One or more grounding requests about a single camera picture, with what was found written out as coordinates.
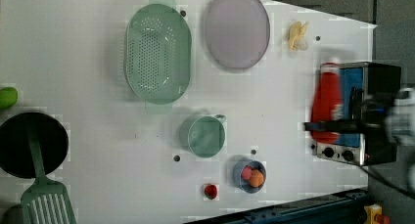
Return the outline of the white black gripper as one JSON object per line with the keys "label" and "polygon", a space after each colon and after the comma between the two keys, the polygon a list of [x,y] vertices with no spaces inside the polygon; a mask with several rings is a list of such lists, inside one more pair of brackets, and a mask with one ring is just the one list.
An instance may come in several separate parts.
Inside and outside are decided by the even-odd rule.
{"label": "white black gripper", "polygon": [[[373,96],[362,104],[362,121],[367,127],[382,128],[388,138],[401,146],[413,146],[415,134],[414,89],[401,88],[395,94]],[[305,122],[305,131],[359,133],[356,120]]]}

